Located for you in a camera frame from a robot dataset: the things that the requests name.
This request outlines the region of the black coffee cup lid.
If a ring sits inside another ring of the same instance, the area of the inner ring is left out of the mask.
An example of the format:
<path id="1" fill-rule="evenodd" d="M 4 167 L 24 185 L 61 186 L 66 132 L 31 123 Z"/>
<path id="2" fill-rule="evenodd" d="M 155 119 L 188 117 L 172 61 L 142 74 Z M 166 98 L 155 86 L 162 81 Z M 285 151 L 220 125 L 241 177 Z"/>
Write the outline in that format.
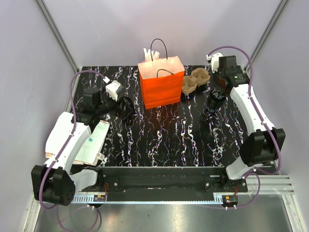
<path id="1" fill-rule="evenodd" d="M 129 97 L 121 97 L 118 100 L 117 104 L 117 115 L 121 117 L 122 120 L 129 120 L 131 119 L 134 114 L 134 104 L 131 98 Z"/>

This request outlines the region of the black paper coffee cup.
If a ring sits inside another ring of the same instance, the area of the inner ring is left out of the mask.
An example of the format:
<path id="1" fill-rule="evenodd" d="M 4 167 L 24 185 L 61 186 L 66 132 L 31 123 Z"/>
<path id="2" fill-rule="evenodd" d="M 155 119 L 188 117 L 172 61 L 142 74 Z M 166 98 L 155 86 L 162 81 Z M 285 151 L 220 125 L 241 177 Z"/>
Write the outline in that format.
<path id="1" fill-rule="evenodd" d="M 215 113 L 217 112 L 222 105 L 224 104 L 226 100 L 226 95 L 218 90 L 218 89 L 213 89 L 208 97 L 208 102 L 207 102 L 207 110 L 210 113 Z"/>

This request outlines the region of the orange paper bag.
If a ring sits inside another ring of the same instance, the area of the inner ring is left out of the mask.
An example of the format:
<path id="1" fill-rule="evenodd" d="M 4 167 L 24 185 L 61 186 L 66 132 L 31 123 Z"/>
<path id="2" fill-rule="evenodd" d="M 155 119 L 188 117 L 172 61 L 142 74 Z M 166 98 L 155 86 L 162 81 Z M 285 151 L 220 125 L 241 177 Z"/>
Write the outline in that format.
<path id="1" fill-rule="evenodd" d="M 178 56 L 138 64 L 140 89 L 146 109 L 178 103 L 181 98 L 184 66 Z"/>

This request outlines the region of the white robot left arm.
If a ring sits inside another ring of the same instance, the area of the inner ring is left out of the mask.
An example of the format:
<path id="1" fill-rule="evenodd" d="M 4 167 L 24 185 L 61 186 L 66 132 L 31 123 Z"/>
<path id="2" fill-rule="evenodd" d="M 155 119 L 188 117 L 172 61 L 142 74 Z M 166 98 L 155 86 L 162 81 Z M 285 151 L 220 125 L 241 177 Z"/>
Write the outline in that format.
<path id="1" fill-rule="evenodd" d="M 75 174 L 70 171 L 78 155 L 90 157 L 89 164 L 96 160 L 110 126 L 100 117 L 116 109 L 120 88 L 116 81 L 106 86 L 106 93 L 89 88 L 83 94 L 82 111 L 74 109 L 58 117 L 45 145 L 45 152 L 51 157 L 31 171 L 34 197 L 41 205 L 67 206 L 75 193 L 87 187 L 93 191 L 104 187 L 104 179 L 95 167 L 82 168 Z"/>

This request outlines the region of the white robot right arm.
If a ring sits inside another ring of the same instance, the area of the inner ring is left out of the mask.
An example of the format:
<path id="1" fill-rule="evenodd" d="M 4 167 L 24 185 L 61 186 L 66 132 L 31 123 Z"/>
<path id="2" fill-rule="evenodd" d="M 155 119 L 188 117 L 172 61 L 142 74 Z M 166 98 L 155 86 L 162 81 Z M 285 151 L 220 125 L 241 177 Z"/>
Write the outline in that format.
<path id="1" fill-rule="evenodd" d="M 219 179 L 223 191 L 231 191 L 237 182 L 264 164 L 277 161 L 281 168 L 281 148 L 285 140 L 283 129 L 277 129 L 259 104 L 248 75 L 237 64 L 235 56 L 216 53 L 211 56 L 211 74 L 217 84 L 208 98 L 208 110 L 216 112 L 227 97 L 236 104 L 245 122 L 248 137 L 240 146 L 239 157 L 225 169 Z"/>

